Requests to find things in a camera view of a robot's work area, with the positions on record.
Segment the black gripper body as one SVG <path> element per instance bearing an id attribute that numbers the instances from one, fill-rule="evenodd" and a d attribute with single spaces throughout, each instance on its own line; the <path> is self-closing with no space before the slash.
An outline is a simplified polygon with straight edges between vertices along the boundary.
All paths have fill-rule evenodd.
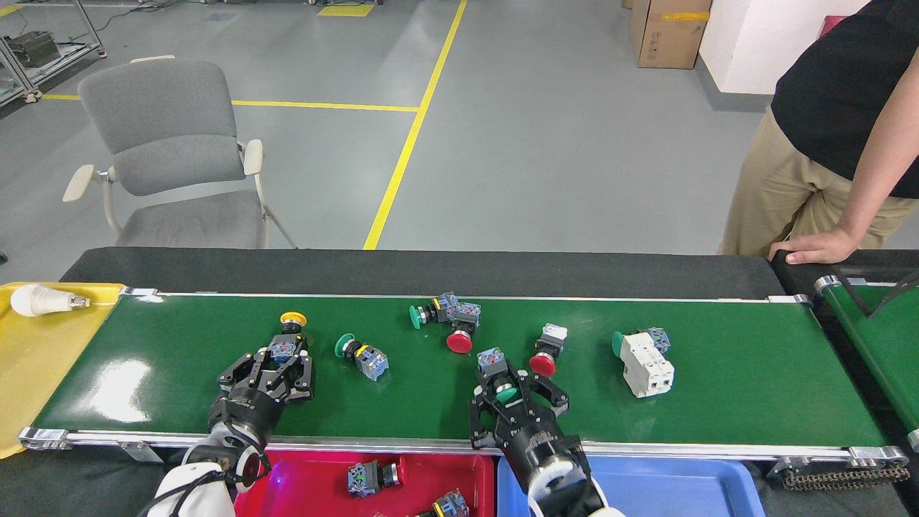
<path id="1" fill-rule="evenodd" d="M 551 410 L 535 416 L 497 416 L 495 443 L 516 478 L 532 478 L 539 468 L 555 460 L 571 462 L 574 476 L 584 477 L 585 455 L 580 436 L 565 435 Z"/>
<path id="2" fill-rule="evenodd" d="M 229 419 L 255 432 L 257 439 L 271 439 L 286 404 L 257 389 L 243 387 L 233 393 L 222 393 L 211 406 L 207 427 Z"/>

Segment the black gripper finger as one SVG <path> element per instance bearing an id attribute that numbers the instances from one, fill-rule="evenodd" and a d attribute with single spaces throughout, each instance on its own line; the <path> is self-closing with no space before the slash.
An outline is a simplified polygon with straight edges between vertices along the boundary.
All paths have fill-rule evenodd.
<path id="1" fill-rule="evenodd" d="M 278 403 L 276 397 L 270 396 L 261 385 L 263 373 L 271 369 L 272 363 L 272 354 L 267 350 L 243 354 L 218 377 L 219 399 L 234 404 Z"/>
<path id="2" fill-rule="evenodd" d="M 469 405 L 470 446 L 474 450 L 485 448 L 508 448 L 506 418 L 503 415 L 505 404 L 519 399 L 519 390 L 511 385 L 499 385 L 497 393 L 481 385 L 473 390 L 473 399 Z"/>
<path id="3" fill-rule="evenodd" d="M 296 344 L 292 352 L 284 356 L 284 360 L 276 360 L 276 365 L 276 399 L 312 399 L 313 361 L 308 350 Z"/>
<path id="4" fill-rule="evenodd" d="M 518 370 L 518 425 L 552 421 L 568 412 L 570 396 L 547 376 Z"/>

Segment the person's right hand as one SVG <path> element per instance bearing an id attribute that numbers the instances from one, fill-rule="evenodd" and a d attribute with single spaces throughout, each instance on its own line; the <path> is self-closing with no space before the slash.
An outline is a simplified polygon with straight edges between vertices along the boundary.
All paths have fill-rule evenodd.
<path id="1" fill-rule="evenodd" d="M 785 252 L 782 261 L 788 264 L 821 263 L 834 264 L 850 258 L 859 248 L 864 234 L 849 231 L 843 227 L 820 233 L 794 236 L 772 244 L 767 255 L 774 261 L 780 252 Z"/>

